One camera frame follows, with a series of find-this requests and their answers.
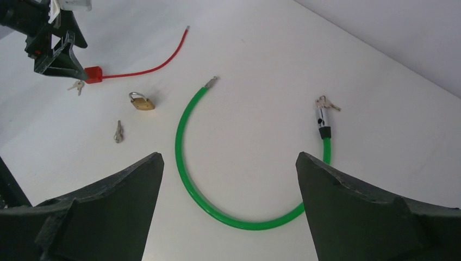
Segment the brass padlock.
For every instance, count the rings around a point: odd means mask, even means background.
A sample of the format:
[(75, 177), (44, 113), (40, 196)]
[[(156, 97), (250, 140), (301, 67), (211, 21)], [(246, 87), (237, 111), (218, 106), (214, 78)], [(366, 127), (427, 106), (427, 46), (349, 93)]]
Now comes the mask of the brass padlock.
[(139, 92), (130, 92), (128, 94), (131, 104), (137, 109), (142, 111), (154, 110), (154, 103)]

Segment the red cable lock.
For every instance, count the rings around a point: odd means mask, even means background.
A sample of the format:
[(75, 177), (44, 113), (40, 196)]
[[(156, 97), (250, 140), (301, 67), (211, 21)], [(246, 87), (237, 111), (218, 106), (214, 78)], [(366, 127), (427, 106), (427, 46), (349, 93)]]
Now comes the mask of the red cable lock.
[(138, 71), (138, 72), (131, 72), (131, 73), (105, 74), (103, 72), (103, 69), (100, 66), (86, 67), (84, 69), (84, 72), (87, 74), (88, 78), (84, 81), (87, 84), (95, 84), (95, 83), (103, 82), (105, 79), (136, 77), (136, 76), (141, 76), (144, 74), (156, 72), (162, 69), (163, 67), (165, 67), (166, 65), (168, 65), (177, 56), (177, 54), (180, 52), (180, 50), (182, 49), (186, 41), (186, 37), (189, 31), (190, 31), (190, 26), (186, 26), (182, 34), (181, 40), (178, 46), (176, 47), (176, 49), (174, 50), (174, 52), (163, 63), (161, 63), (160, 65), (154, 68), (143, 70), (143, 71)]

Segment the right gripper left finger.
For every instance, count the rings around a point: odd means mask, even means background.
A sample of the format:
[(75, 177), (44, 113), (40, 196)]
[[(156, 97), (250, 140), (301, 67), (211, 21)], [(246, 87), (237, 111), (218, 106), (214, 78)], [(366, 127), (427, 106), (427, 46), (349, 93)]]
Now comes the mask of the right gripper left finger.
[(36, 206), (1, 209), (1, 260), (142, 260), (163, 170), (154, 152)]

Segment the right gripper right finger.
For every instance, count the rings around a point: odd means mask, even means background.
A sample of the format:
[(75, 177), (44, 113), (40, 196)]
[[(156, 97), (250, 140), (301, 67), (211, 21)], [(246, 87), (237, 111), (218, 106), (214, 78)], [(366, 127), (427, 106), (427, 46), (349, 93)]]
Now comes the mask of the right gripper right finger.
[(298, 184), (319, 260), (460, 260), (460, 209), (413, 200), (301, 152)]

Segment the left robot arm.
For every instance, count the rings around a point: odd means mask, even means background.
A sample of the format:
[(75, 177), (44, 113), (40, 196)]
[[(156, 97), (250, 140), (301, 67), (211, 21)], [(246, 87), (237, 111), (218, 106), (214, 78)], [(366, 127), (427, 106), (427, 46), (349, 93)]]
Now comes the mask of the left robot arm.
[(27, 36), (24, 51), (34, 72), (50, 77), (87, 80), (73, 47), (87, 48), (74, 13), (58, 1), (1, 1), (1, 26)]

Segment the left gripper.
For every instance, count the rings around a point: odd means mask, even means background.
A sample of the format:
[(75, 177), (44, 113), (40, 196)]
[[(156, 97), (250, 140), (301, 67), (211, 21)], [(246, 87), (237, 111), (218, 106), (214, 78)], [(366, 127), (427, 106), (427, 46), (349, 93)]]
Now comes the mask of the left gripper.
[(87, 80), (88, 74), (77, 60), (73, 47), (87, 48), (88, 43), (74, 12), (62, 10), (49, 24), (41, 10), (26, 11), (26, 46), (24, 51), (34, 61), (34, 72), (50, 77)]

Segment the brass padlock keys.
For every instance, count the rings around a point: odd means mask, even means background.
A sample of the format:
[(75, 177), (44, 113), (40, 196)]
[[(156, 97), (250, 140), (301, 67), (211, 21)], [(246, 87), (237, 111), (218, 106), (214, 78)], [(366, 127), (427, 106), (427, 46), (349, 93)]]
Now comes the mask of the brass padlock keys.
[(117, 121), (117, 127), (116, 127), (116, 132), (114, 134), (114, 141), (119, 144), (121, 143), (123, 140), (124, 140), (124, 136), (123, 136), (123, 127), (122, 127), (122, 123), (121, 123), (121, 120), (118, 120)]

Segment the red lock keys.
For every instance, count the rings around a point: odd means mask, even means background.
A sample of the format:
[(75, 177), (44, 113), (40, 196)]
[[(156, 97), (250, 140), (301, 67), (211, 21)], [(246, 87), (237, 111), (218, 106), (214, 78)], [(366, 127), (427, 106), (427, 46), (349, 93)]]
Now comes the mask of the red lock keys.
[(67, 90), (70, 91), (72, 89), (76, 89), (77, 90), (77, 94), (78, 96), (81, 95), (82, 93), (82, 89), (83, 87), (85, 86), (85, 82), (82, 81), (82, 80), (77, 80), (71, 87), (69, 87)]

